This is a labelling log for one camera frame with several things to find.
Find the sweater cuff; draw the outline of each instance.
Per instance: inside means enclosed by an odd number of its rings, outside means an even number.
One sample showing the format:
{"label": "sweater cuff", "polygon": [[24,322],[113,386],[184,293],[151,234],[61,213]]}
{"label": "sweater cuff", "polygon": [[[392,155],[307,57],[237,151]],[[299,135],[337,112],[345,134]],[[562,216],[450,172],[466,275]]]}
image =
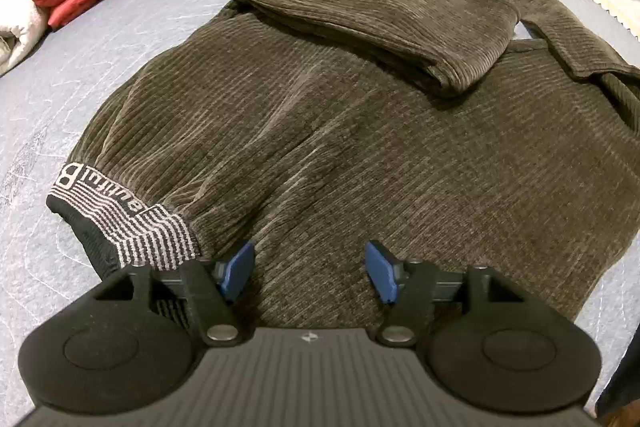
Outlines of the sweater cuff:
{"label": "sweater cuff", "polygon": [[574,78],[596,73],[623,73],[640,78],[640,70],[591,32],[559,0],[509,0],[525,26],[550,42]]}
{"label": "sweater cuff", "polygon": [[196,238],[178,214],[146,204],[86,164],[64,166],[47,206],[71,225],[102,279],[130,263],[173,270],[199,256]]}

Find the sweater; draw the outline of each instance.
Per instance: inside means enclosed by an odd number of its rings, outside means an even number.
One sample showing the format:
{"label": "sweater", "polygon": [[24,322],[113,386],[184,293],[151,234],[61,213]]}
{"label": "sweater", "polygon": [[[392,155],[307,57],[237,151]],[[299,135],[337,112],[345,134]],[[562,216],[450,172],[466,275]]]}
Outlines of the sweater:
{"label": "sweater", "polygon": [[557,0],[230,0],[104,102],[47,204],[101,277],[253,241],[254,324],[377,323],[371,238],[574,317],[639,228],[639,79]]}

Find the striped cuff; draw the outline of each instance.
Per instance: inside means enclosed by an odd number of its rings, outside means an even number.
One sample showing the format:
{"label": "striped cuff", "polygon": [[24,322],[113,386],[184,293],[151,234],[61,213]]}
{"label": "striped cuff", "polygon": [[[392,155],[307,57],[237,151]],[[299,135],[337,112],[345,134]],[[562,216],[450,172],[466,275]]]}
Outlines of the striped cuff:
{"label": "striped cuff", "polygon": [[129,263],[172,270],[199,256],[196,239],[178,214],[161,204],[148,206],[89,165],[65,165],[47,206],[71,225],[102,278]]}

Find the quilted mattress cover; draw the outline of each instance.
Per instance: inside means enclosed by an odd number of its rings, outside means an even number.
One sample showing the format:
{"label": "quilted mattress cover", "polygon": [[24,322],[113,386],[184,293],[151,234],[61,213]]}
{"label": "quilted mattress cover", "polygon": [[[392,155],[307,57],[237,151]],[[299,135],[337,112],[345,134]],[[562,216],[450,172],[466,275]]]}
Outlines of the quilted mattress cover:
{"label": "quilted mattress cover", "polygon": [[[629,63],[640,43],[592,0],[561,0]],[[216,14],[225,0],[103,0],[48,35],[0,82],[0,426],[31,406],[17,370],[27,334],[98,282],[45,197],[104,99],[142,64]],[[524,37],[520,26],[516,34]],[[577,323],[603,354],[602,391],[640,321],[640,237],[601,278]]]}

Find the metal bolt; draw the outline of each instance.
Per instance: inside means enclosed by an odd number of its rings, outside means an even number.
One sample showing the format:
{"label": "metal bolt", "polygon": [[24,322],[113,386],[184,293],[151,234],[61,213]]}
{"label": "metal bolt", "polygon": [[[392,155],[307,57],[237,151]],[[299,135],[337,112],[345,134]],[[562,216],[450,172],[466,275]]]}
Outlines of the metal bolt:
{"label": "metal bolt", "polygon": [[207,336],[212,341],[228,342],[238,336],[238,330],[231,324],[218,324],[207,330]]}
{"label": "metal bolt", "polygon": [[413,337],[414,332],[404,326],[388,326],[382,331],[382,338],[395,344],[409,342]]}

